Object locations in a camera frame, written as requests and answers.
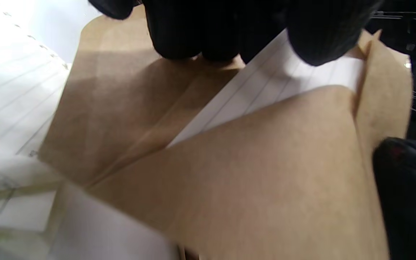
brown envelope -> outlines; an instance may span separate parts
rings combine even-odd
[[[371,168],[403,137],[403,55],[363,33],[358,93],[319,88],[166,145],[243,64],[165,61],[143,8],[84,29],[39,158],[212,259],[388,259]]]

paper sheet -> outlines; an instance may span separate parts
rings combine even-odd
[[[282,31],[169,144],[297,94],[327,85],[356,91],[364,62],[341,57],[322,66],[304,63]]]
[[[36,158],[69,71],[2,10],[0,16],[5,17],[0,17],[0,164],[6,165],[0,170],[12,174],[11,169],[26,169],[18,156]],[[0,199],[0,227],[44,230],[56,192],[20,196],[6,184],[0,186],[1,192],[9,188]]]

gloved hand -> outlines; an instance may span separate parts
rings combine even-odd
[[[133,0],[89,0],[115,19],[127,18]],[[382,0],[144,0],[153,45],[168,59],[202,53],[245,63],[284,28],[294,51],[318,66],[353,48]]]
[[[392,260],[416,260],[416,141],[388,138],[373,153]]]

white paper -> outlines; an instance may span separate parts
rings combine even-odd
[[[344,56],[322,66],[310,66],[294,53],[284,30],[168,146],[318,87],[342,85],[356,91],[363,65],[360,59]]]

lined paper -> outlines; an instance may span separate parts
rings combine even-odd
[[[68,73],[63,61],[0,9],[1,163],[36,158]],[[17,190],[0,200],[0,227],[43,231],[56,191],[17,196]]]
[[[294,53],[284,30],[168,146],[318,87],[341,85],[356,91],[363,65],[360,59],[344,56],[322,66],[310,66]]]

